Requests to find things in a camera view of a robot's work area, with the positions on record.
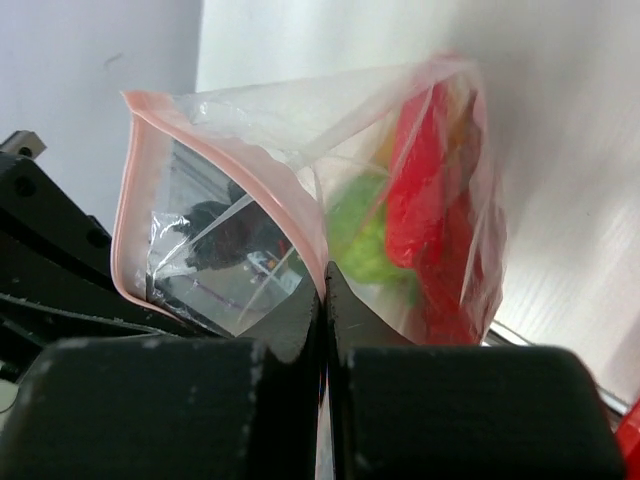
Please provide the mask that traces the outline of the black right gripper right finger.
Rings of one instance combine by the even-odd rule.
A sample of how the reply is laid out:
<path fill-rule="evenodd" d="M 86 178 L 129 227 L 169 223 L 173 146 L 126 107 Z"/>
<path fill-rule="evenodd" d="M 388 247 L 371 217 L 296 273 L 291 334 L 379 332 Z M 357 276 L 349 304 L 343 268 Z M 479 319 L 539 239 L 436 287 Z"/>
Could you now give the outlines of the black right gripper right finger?
<path fill-rule="evenodd" d="M 623 479 L 596 384 L 557 347 L 419 346 L 326 271 L 339 479 Z"/>

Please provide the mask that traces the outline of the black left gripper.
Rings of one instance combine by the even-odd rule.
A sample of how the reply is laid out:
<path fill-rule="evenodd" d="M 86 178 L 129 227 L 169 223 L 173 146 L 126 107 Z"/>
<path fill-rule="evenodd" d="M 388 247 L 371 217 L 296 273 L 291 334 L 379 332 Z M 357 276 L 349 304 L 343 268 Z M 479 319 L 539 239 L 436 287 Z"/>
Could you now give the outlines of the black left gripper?
<path fill-rule="evenodd" d="M 45 149 L 26 130 L 1 142 L 2 379 L 19 379 L 60 339 L 198 335 L 116 291 L 111 237 L 40 168 Z"/>

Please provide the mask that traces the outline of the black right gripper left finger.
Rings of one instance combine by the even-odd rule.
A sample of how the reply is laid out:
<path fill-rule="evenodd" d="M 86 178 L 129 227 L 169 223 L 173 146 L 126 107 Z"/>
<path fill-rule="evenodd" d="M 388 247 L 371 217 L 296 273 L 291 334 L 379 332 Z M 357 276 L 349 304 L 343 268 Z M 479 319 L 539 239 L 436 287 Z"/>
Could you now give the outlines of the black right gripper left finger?
<path fill-rule="evenodd" d="M 310 479 L 320 390 L 310 280 L 234 339 L 70 339 L 22 381 L 5 479 Z"/>

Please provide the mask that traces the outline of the green bumpy custard apple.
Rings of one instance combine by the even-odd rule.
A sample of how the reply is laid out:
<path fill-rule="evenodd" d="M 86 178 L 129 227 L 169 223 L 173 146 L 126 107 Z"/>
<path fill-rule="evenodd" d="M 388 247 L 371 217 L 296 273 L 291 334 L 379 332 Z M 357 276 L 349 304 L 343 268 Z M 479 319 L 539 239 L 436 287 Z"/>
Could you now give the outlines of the green bumpy custard apple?
<path fill-rule="evenodd" d="M 380 194 L 387 180 L 362 174 L 340 192 L 327 216 L 329 252 L 348 279 L 414 306 L 420 296 L 415 272 L 394 265 L 385 250 L 386 204 Z"/>

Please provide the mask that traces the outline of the clear zip top bag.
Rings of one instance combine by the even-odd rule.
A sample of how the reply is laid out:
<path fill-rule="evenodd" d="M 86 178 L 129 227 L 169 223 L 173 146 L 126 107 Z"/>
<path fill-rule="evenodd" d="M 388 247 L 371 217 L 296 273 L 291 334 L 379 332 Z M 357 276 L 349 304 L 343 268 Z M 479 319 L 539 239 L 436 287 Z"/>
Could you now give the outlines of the clear zip top bag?
<path fill-rule="evenodd" d="M 192 94 L 125 92 L 131 130 L 111 246 L 116 289 L 136 304 L 234 336 L 303 280 L 326 300 L 327 268 L 338 267 L 328 246 L 329 210 L 366 173 L 388 178 L 380 194 L 386 204 L 400 111 L 441 81 L 477 92 L 482 153 L 472 194 L 491 188 L 504 223 L 498 309 L 506 241 L 501 173 L 480 70 L 456 54 Z M 342 275 L 391 328 L 427 344 L 420 296 L 410 306 Z"/>

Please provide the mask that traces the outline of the red plastic tray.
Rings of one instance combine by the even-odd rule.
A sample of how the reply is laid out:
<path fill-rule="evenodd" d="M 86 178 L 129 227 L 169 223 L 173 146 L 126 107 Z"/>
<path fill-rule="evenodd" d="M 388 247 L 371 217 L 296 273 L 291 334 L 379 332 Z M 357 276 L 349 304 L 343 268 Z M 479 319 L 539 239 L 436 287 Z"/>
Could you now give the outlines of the red plastic tray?
<path fill-rule="evenodd" d="M 629 480 L 640 479 L 640 400 L 625 415 L 616 430 Z"/>

